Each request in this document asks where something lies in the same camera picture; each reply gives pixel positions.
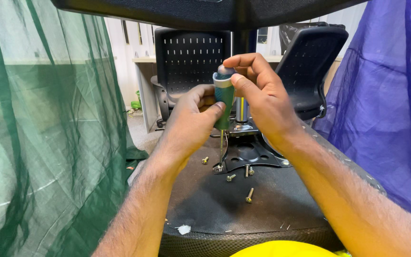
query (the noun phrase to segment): purple plastic sheet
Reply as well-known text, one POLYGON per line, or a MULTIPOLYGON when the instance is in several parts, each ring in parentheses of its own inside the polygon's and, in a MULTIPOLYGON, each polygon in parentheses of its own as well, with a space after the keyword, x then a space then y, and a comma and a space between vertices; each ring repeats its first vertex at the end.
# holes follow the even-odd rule
POLYGON ((313 128, 411 212, 411 0, 368 2, 313 128))

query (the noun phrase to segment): white desk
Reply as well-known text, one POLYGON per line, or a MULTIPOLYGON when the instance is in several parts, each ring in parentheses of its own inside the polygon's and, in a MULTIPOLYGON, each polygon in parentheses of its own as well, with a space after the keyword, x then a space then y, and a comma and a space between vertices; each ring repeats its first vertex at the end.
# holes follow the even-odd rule
MULTIPOLYGON (((271 66, 276 67, 277 63, 282 60, 282 55, 265 56, 267 62, 271 66)), ((137 85, 141 95, 141 104, 143 117, 147 133, 156 123, 158 119, 158 105, 153 85, 150 82, 152 76, 156 75, 156 57, 154 55, 133 58, 132 61, 136 64, 137 85)), ((337 62, 342 61, 342 56, 336 58, 337 62)))

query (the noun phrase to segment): metal screw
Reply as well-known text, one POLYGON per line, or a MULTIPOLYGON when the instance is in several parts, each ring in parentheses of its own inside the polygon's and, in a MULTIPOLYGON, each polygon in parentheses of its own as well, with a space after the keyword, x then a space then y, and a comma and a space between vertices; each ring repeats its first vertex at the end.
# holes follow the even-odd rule
POLYGON ((245 201, 248 203, 252 203, 252 196, 253 196, 253 188, 250 189, 248 196, 245 198, 245 201))
POLYGON ((227 177, 226 177, 226 181, 231 182, 231 179, 232 179, 233 177, 235 177, 235 176, 236 176, 236 174, 231 175, 231 176, 227 176, 227 177))
POLYGON ((250 167, 250 165, 245 164, 245 178, 248 178, 248 168, 250 167))

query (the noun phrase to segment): screwdriver handle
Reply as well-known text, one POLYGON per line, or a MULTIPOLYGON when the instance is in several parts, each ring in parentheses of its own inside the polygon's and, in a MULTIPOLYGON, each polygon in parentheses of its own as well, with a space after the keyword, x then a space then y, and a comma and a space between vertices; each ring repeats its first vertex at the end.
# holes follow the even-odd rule
POLYGON ((231 113, 232 104, 234 102, 234 86, 231 79, 215 79, 216 73, 213 74, 215 85, 215 101, 224 102, 226 109, 223 115, 218 119, 214 125, 219 130, 229 129, 229 114, 231 113))

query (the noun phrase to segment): green mosquito net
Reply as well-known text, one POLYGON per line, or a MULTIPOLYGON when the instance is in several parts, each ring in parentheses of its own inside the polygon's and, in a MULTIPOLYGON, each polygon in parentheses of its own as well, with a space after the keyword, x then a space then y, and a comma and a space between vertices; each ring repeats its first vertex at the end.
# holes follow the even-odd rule
POLYGON ((145 151, 102 17, 0 1, 0 256, 89 256, 145 151))

